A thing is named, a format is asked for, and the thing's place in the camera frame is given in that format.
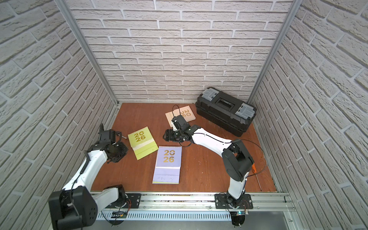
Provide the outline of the pink 2026 desk calendar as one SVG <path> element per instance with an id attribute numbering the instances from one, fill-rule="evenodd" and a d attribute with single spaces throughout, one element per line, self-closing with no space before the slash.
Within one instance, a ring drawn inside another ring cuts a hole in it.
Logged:
<path id="1" fill-rule="evenodd" d="M 190 106 L 185 106 L 185 107 L 181 107 L 181 108 L 176 108 L 171 112 L 168 112 L 165 114 L 170 127 L 173 127 L 173 123 L 172 123 L 172 119 L 178 115 L 182 115 L 183 118 L 186 120 L 186 122 L 190 122 L 196 119 L 192 109 L 190 108 Z"/>

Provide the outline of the green 2026 calendar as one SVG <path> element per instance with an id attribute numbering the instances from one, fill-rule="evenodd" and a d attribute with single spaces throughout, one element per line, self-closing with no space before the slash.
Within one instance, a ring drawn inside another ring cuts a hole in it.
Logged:
<path id="1" fill-rule="evenodd" d="M 128 134 L 128 139 L 137 160 L 140 160 L 159 149 L 147 126 Z"/>

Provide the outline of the purple 2026 calendar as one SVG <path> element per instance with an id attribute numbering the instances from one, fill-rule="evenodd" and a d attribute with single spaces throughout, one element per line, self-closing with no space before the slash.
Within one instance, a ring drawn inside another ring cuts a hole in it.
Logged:
<path id="1" fill-rule="evenodd" d="M 152 183 L 179 184 L 181 162 L 181 146 L 160 146 L 157 153 Z"/>

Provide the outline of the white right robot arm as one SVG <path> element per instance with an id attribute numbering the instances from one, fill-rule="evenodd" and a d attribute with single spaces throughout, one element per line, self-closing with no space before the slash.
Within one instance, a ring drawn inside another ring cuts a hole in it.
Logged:
<path id="1" fill-rule="evenodd" d="M 165 141 L 182 143 L 189 141 L 201 145 L 219 155 L 230 176 L 230 185 L 227 191 L 227 199 L 233 205 L 237 205 L 245 192 L 245 184 L 254 160 L 241 140 L 227 140 L 205 131 L 203 128 L 193 125 L 186 130 L 168 129 L 163 135 Z"/>

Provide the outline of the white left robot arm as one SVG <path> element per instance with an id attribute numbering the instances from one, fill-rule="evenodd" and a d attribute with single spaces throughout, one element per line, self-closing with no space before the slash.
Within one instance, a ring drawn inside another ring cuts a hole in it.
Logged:
<path id="1" fill-rule="evenodd" d="M 83 152 L 85 160 L 76 174 L 48 199 L 53 229 L 82 229 L 93 225 L 97 215 L 110 204 L 131 205 L 122 185 L 109 186 L 98 195 L 90 193 L 102 165 L 117 163 L 127 154 L 128 148 L 121 138 L 121 132 L 104 130 L 100 125 L 99 140 Z"/>

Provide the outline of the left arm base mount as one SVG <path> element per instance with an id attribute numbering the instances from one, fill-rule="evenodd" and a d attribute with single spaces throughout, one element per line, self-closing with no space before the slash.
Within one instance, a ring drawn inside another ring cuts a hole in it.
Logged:
<path id="1" fill-rule="evenodd" d="M 141 193 L 126 193 L 122 185 L 109 186 L 105 189 L 117 188 L 118 199 L 107 206 L 108 209 L 118 209 L 118 211 L 100 212 L 100 216 L 103 217 L 111 226 L 117 226 L 124 222 L 131 209 L 138 209 L 140 205 Z"/>

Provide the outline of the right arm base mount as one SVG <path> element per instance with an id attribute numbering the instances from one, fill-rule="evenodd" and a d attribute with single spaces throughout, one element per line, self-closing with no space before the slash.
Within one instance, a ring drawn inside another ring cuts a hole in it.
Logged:
<path id="1" fill-rule="evenodd" d="M 225 209 L 229 212 L 232 225 L 241 227 L 253 209 L 253 201 L 250 194 L 243 193 L 238 199 L 233 198 L 229 193 L 218 193 L 214 195 L 216 209 Z"/>

